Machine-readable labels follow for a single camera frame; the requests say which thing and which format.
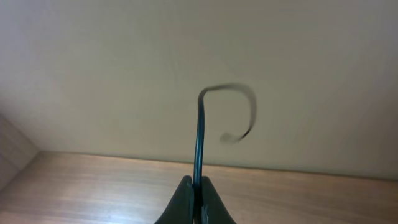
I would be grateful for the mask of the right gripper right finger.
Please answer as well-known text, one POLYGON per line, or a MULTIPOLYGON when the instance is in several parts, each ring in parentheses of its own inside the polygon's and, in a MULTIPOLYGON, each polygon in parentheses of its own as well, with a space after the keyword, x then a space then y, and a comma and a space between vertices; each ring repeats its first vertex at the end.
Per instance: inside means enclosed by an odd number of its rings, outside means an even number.
POLYGON ((202 224, 236 224, 209 177, 202 177, 202 224))

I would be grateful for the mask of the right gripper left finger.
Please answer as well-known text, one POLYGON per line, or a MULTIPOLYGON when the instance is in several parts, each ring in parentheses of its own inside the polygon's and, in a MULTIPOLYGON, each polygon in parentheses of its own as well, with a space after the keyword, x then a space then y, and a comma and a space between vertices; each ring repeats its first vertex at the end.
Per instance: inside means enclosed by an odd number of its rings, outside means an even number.
POLYGON ((193 224, 193 187, 189 175, 182 178, 155 224, 193 224))

